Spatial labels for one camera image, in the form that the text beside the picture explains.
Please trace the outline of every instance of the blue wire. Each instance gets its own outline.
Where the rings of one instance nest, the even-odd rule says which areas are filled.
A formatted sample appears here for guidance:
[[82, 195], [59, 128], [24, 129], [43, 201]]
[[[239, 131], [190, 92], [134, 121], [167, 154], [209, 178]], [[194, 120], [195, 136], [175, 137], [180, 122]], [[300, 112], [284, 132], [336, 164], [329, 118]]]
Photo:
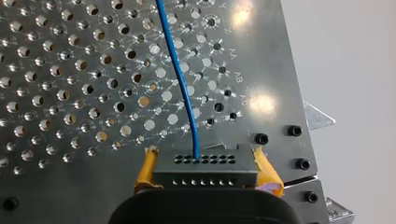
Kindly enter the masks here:
[[191, 100], [190, 100], [189, 92], [187, 91], [186, 80], [184, 79], [183, 72], [181, 72], [180, 70], [180, 64], [177, 59], [177, 53], [175, 50], [175, 46], [171, 36], [171, 31], [166, 17], [165, 5], [163, 3], [163, 0], [156, 0], [156, 2], [157, 2], [158, 13], [160, 14], [161, 24], [163, 26], [163, 33], [165, 35], [166, 45], [168, 46], [169, 55], [171, 56], [172, 59], [172, 65], [175, 69], [176, 76], [178, 79], [178, 84], [180, 85], [180, 89], [181, 89], [181, 94], [183, 95], [184, 102], [186, 105], [187, 115], [189, 116], [190, 128], [192, 133], [192, 142], [193, 142], [192, 156], [195, 159], [198, 159], [200, 157], [199, 134], [198, 134], [197, 124], [195, 122], [195, 117], [192, 112]]

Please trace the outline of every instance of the black bolt head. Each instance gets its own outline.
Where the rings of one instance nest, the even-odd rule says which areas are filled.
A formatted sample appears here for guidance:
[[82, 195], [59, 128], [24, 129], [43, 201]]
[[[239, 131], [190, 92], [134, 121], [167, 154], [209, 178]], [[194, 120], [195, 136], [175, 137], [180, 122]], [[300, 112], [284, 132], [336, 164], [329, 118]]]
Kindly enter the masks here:
[[13, 211], [13, 210], [17, 209], [17, 207], [19, 205], [20, 205], [20, 202], [18, 201], [17, 198], [14, 198], [14, 197], [9, 197], [9, 198], [5, 199], [3, 202], [3, 208], [4, 208], [4, 210], [7, 210], [7, 211]]
[[299, 137], [303, 133], [303, 129], [298, 125], [290, 125], [287, 129], [288, 136]]
[[268, 135], [265, 133], [257, 133], [254, 136], [254, 141], [256, 142], [256, 144], [259, 144], [259, 145], [263, 145], [263, 146], [267, 145], [269, 142]]
[[309, 191], [305, 194], [305, 199], [309, 203], [316, 203], [318, 201], [318, 195], [314, 191]]
[[311, 168], [311, 162], [307, 159], [299, 159], [296, 162], [296, 166], [301, 170], [309, 170]]

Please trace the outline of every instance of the white background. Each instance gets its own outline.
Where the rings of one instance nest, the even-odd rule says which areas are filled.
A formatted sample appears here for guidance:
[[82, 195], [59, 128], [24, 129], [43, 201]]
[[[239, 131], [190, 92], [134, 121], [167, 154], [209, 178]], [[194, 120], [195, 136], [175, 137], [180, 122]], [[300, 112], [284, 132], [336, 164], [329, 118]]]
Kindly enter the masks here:
[[282, 0], [325, 194], [356, 224], [396, 223], [396, 1]]

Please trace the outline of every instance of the perforated metal plate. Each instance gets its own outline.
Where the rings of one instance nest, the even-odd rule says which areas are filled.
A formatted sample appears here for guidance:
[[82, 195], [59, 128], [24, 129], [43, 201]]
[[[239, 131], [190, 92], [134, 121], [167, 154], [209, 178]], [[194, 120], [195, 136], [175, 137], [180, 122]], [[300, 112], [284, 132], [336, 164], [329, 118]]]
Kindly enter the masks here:
[[[315, 158], [278, 0], [167, 1], [202, 145], [253, 143], [287, 182]], [[154, 1], [0, 6], [0, 221], [103, 223], [132, 195], [144, 148], [191, 134]], [[303, 135], [285, 135], [288, 125]], [[311, 161], [295, 169], [297, 158]]]

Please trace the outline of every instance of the hole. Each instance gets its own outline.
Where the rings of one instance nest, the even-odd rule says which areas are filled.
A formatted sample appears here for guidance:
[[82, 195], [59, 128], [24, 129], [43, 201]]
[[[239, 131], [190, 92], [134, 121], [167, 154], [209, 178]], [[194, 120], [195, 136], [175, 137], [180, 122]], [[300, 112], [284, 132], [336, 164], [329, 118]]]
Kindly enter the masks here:
[[97, 40], [102, 40], [105, 38], [105, 32], [103, 30], [95, 30], [93, 31], [93, 38], [97, 39]]
[[96, 149], [96, 147], [90, 147], [90, 148], [88, 148], [88, 150], [87, 150], [87, 154], [88, 154], [90, 157], [96, 156], [97, 152], [98, 152], [98, 149]]
[[17, 137], [23, 137], [24, 135], [26, 135], [27, 130], [26, 130], [26, 128], [23, 127], [23, 126], [17, 126], [17, 127], [14, 129], [14, 133], [15, 133], [15, 136], [17, 136]]
[[106, 119], [106, 126], [107, 127], [113, 127], [116, 123], [117, 123], [116, 119], [113, 119], [113, 118]]
[[72, 148], [80, 148], [81, 147], [81, 140], [77, 137], [73, 138], [72, 141], [70, 142], [70, 145]]
[[34, 153], [32, 150], [24, 150], [21, 154], [21, 157], [24, 161], [31, 161], [34, 157]]
[[185, 33], [185, 34], [191, 32], [192, 30], [192, 26], [189, 23], [182, 23], [180, 25], [180, 28], [182, 30], [181, 33]]
[[78, 21], [77, 26], [78, 26], [78, 29], [85, 30], [88, 28], [89, 24], [87, 21]]
[[225, 90], [224, 95], [230, 97], [233, 93], [230, 90]]
[[53, 75], [54, 77], [58, 77], [60, 76], [63, 72], [60, 66], [58, 65], [53, 65], [50, 69], [49, 72], [51, 75]]
[[17, 3], [17, 1], [16, 0], [4, 0], [3, 3], [6, 7], [15, 7], [15, 4]]
[[47, 26], [47, 24], [49, 23], [49, 21], [47, 20], [47, 18], [45, 18], [44, 16], [38, 16], [37, 18], [35, 18], [35, 23], [38, 25], [38, 26], [41, 26], [41, 27], [44, 27], [44, 26]]
[[25, 96], [26, 93], [27, 93], [27, 90], [26, 90], [25, 88], [23, 88], [23, 87], [20, 87], [20, 88], [17, 89], [17, 94], [18, 94], [18, 96], [20, 96], [20, 97]]
[[207, 40], [207, 35], [205, 33], [199, 33], [196, 37], [197, 41], [201, 44], [205, 43]]
[[85, 104], [82, 100], [76, 100], [73, 105], [76, 109], [81, 109]]
[[215, 50], [220, 50], [220, 49], [221, 49], [221, 44], [220, 44], [220, 43], [215, 43], [215, 44], [213, 45], [213, 49], [215, 49]]
[[135, 83], [139, 83], [140, 80], [142, 79], [142, 75], [140, 75], [140, 74], [134, 74], [133, 78], [134, 78], [134, 82], [135, 82]]
[[107, 133], [103, 132], [103, 131], [99, 131], [96, 136], [96, 141], [98, 141], [99, 143], [103, 143], [107, 140]]
[[63, 11], [62, 12], [62, 19], [64, 19], [64, 21], [73, 20], [73, 13], [71, 13], [69, 10]]
[[54, 35], [62, 35], [64, 33], [64, 28], [62, 26], [55, 26], [52, 32]]
[[91, 71], [91, 77], [92, 78], [97, 79], [97, 78], [99, 78], [101, 76], [102, 76], [102, 72], [101, 71], [99, 71], [99, 70]]
[[76, 35], [70, 35], [68, 41], [71, 46], [77, 46], [80, 42], [80, 39]]
[[150, 59], [145, 59], [145, 60], [142, 62], [142, 64], [143, 64], [143, 66], [144, 66], [145, 68], [148, 68], [148, 67], [151, 66], [151, 60], [150, 60]]
[[114, 142], [111, 146], [113, 147], [114, 150], [118, 150], [121, 148], [122, 144], [121, 142]]
[[55, 49], [55, 45], [54, 45], [51, 41], [46, 40], [46, 41], [43, 43], [43, 49], [44, 49], [45, 51], [51, 52], [51, 51], [53, 51], [53, 50]]
[[26, 113], [23, 115], [23, 118], [24, 118], [26, 121], [31, 121], [31, 120], [33, 120], [33, 119], [35, 118], [35, 114], [34, 114], [33, 112], [26, 112]]
[[25, 74], [25, 79], [27, 82], [35, 82], [37, 80], [37, 74], [32, 71], [28, 71]]
[[125, 104], [118, 102], [114, 104], [114, 111], [117, 113], [122, 113], [125, 110]]
[[113, 22], [114, 21], [114, 19], [113, 19], [113, 17], [111, 16], [111, 15], [107, 15], [107, 16], [104, 16], [103, 17], [103, 22], [105, 23], [105, 24], [110, 24], [111, 22]]
[[149, 105], [149, 98], [147, 96], [141, 96], [137, 102], [139, 103], [140, 107], [146, 107]]
[[148, 119], [146, 120], [144, 126], [147, 131], [151, 131], [155, 128], [155, 122], [152, 119]]
[[38, 124], [38, 127], [40, 127], [41, 131], [46, 132], [50, 129], [51, 123], [47, 119], [42, 119], [40, 123]]
[[127, 24], [122, 23], [119, 25], [119, 33], [122, 35], [128, 35], [129, 33], [129, 27]]
[[17, 144], [14, 143], [14, 142], [8, 142], [7, 145], [6, 145], [6, 149], [9, 152], [15, 151], [15, 149], [17, 149]]
[[69, 163], [73, 160], [73, 154], [72, 153], [66, 153], [64, 154], [64, 156], [62, 157], [62, 160], [64, 160], [64, 162]]
[[60, 101], [67, 101], [70, 98], [70, 93], [66, 90], [59, 90], [57, 96]]
[[33, 97], [32, 104], [34, 106], [40, 107], [44, 104], [44, 98], [40, 95], [37, 95], [37, 96]]
[[207, 126], [213, 126], [215, 124], [215, 120], [214, 119], [207, 119], [206, 120], [206, 124], [207, 124]]
[[154, 27], [154, 22], [151, 19], [143, 19], [143, 28], [151, 30]]
[[138, 44], [141, 44], [145, 41], [145, 37], [142, 35], [134, 35], [134, 41]]
[[22, 58], [27, 58], [30, 55], [30, 50], [26, 47], [18, 48], [18, 55]]
[[123, 91], [123, 95], [125, 97], [131, 97], [134, 94], [134, 92], [131, 89], [126, 89], [125, 91]]
[[46, 4], [46, 7], [48, 10], [55, 10], [56, 9], [56, 3], [53, 1], [48, 1]]
[[177, 15], [175, 13], [168, 13], [167, 18], [169, 24], [175, 24], [177, 22]]
[[99, 109], [91, 108], [90, 111], [88, 112], [88, 115], [90, 116], [91, 119], [99, 119], [101, 113]]
[[110, 64], [111, 63], [111, 56], [108, 54], [102, 54], [102, 56], [100, 56], [100, 62], [102, 64]]
[[4, 89], [11, 87], [12, 80], [9, 77], [0, 78], [0, 86]]
[[51, 156], [55, 155], [58, 152], [53, 144], [48, 144], [46, 147], [46, 151]]
[[148, 46], [149, 52], [152, 54], [158, 54], [161, 50], [160, 46], [156, 43], [150, 44]]
[[221, 112], [221, 111], [224, 110], [224, 104], [222, 104], [222, 103], [217, 103], [217, 104], [215, 104], [214, 108], [215, 108], [215, 111], [216, 111], [216, 112]]
[[23, 30], [23, 26], [20, 22], [14, 21], [12, 22], [9, 27], [11, 28], [11, 31], [17, 33]]
[[58, 106], [56, 106], [56, 105], [52, 105], [52, 106], [49, 108], [49, 113], [50, 113], [51, 115], [56, 115], [56, 114], [58, 114], [58, 112], [59, 112], [59, 108], [58, 108]]
[[178, 37], [174, 39], [174, 44], [175, 44], [175, 48], [177, 48], [177, 49], [183, 48], [183, 45], [184, 45], [183, 40]]
[[91, 16], [98, 14], [99, 9], [96, 5], [89, 5], [87, 6], [87, 13]]
[[186, 5], [186, 0], [176, 0], [176, 8], [183, 9]]
[[224, 66], [219, 68], [219, 73], [221, 73], [221, 74], [226, 73], [226, 71], [227, 71], [227, 69]]
[[129, 135], [131, 135], [132, 130], [131, 130], [131, 128], [128, 125], [124, 125], [120, 129], [120, 133], [121, 133], [122, 136], [128, 137]]
[[135, 9], [129, 10], [127, 15], [131, 19], [135, 19], [137, 17], [137, 11]]
[[91, 84], [85, 84], [82, 86], [82, 92], [86, 95], [91, 95], [93, 93], [93, 86]]
[[68, 78], [67, 78], [67, 83], [68, 83], [69, 85], [74, 85], [74, 84], [76, 84], [76, 78], [75, 78], [74, 76], [68, 77]]
[[111, 6], [114, 9], [122, 9], [122, 1], [121, 0], [113, 0], [113, 1], [111, 1]]
[[236, 113], [231, 113], [231, 114], [230, 114], [230, 119], [231, 119], [231, 120], [234, 120], [234, 119], [236, 119], [236, 118], [238, 118], [238, 116], [236, 115]]
[[115, 78], [110, 78], [107, 81], [107, 86], [109, 89], [114, 90], [119, 86], [119, 82]]
[[134, 59], [136, 57], [136, 51], [134, 51], [134, 49], [127, 49], [125, 51], [125, 56], [127, 59]]
[[167, 120], [168, 120], [168, 123], [170, 125], [174, 125], [174, 124], [176, 124], [178, 122], [178, 117], [177, 117], [176, 114], [171, 114], [171, 115], [168, 116]]
[[73, 125], [77, 122], [77, 117], [76, 115], [73, 114], [66, 114], [64, 116], [64, 123], [67, 125]]
[[102, 103], [102, 104], [104, 104], [104, 103], [106, 103], [108, 101], [108, 95], [107, 94], [101, 94], [100, 96], [99, 96], [99, 102], [100, 103]]
[[0, 168], [8, 166], [8, 159], [5, 156], [0, 156]]
[[20, 106], [16, 102], [9, 102], [7, 104], [7, 111], [9, 113], [17, 113], [20, 110]]
[[77, 70], [82, 71], [87, 68], [88, 64], [84, 60], [78, 59], [75, 63], [75, 66], [76, 66]]

